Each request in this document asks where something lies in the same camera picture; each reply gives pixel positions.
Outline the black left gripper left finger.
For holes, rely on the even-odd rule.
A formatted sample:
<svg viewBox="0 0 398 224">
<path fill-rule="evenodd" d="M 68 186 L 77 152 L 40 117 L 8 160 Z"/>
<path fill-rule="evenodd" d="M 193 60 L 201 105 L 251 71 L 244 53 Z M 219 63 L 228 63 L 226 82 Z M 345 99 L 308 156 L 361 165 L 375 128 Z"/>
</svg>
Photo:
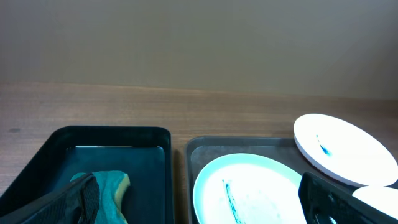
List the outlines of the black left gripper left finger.
<svg viewBox="0 0 398 224">
<path fill-rule="evenodd" d="M 99 207 L 100 188 L 89 173 L 1 217 L 1 223 L 93 224 Z"/>
</svg>

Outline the white plate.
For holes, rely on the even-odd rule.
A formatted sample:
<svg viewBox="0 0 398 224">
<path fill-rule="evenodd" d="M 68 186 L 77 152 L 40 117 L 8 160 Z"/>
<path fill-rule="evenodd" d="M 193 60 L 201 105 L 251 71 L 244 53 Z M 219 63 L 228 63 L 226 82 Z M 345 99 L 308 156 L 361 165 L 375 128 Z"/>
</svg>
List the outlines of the white plate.
<svg viewBox="0 0 398 224">
<path fill-rule="evenodd" d="M 352 196 L 382 213 L 397 219 L 397 189 L 390 187 L 365 186 L 355 190 L 352 193 Z"/>
<path fill-rule="evenodd" d="M 397 162 L 387 148 L 342 119 L 302 115 L 294 122 L 294 140 L 307 161 L 344 184 L 383 187 L 397 181 Z"/>
<path fill-rule="evenodd" d="M 255 154 L 229 154 L 208 163 L 193 186 L 199 223 L 305 223 L 302 176 Z"/>
</svg>

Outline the green yellow sponge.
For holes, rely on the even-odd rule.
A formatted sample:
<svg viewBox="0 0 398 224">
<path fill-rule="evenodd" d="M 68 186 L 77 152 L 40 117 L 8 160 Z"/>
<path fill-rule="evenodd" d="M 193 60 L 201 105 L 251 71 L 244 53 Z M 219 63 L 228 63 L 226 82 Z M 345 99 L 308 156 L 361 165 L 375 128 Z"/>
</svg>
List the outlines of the green yellow sponge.
<svg viewBox="0 0 398 224">
<path fill-rule="evenodd" d="M 129 176 L 117 170 L 94 172 L 93 175 L 99 185 L 99 210 L 95 224 L 128 224 L 121 205 L 131 184 Z"/>
</svg>

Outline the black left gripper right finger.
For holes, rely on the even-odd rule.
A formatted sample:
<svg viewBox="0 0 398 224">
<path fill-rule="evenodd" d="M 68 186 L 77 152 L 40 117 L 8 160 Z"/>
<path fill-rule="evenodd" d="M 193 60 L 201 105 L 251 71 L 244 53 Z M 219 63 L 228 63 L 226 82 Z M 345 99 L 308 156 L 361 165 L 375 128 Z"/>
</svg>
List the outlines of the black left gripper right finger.
<svg viewBox="0 0 398 224">
<path fill-rule="evenodd" d="M 397 219 L 306 172 L 298 189 L 308 224 L 396 224 Z"/>
</svg>

